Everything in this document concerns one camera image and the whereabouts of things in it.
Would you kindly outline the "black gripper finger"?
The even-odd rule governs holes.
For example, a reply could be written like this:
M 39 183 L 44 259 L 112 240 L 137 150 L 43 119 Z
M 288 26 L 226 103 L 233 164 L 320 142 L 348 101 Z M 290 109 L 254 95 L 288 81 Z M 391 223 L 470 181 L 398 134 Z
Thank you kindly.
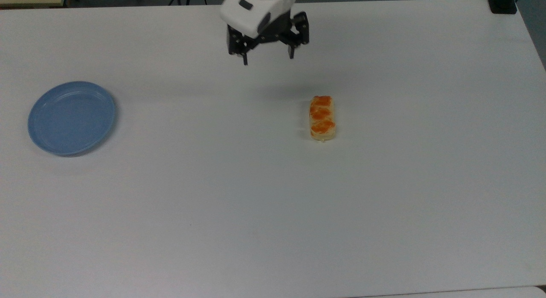
M 293 59 L 295 50 L 301 45 L 307 45 L 310 41 L 308 15 L 302 11 L 291 17 L 288 11 L 279 19 L 282 24 L 279 41 L 288 46 L 289 58 Z
M 244 66 L 248 66 L 247 55 L 259 45 L 260 40 L 248 37 L 237 31 L 232 26 L 227 26 L 227 49 L 228 54 L 243 59 Z

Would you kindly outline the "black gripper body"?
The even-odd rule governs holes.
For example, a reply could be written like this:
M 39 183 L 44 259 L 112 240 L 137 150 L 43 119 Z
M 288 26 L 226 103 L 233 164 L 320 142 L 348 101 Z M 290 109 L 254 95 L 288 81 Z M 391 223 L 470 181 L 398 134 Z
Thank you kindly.
M 295 34 L 292 32 L 292 19 L 290 11 L 287 11 L 277 18 L 273 18 L 268 12 L 258 24 L 258 37 L 253 38 L 251 45 L 256 47 L 259 44 L 281 41 L 291 47 L 295 46 Z

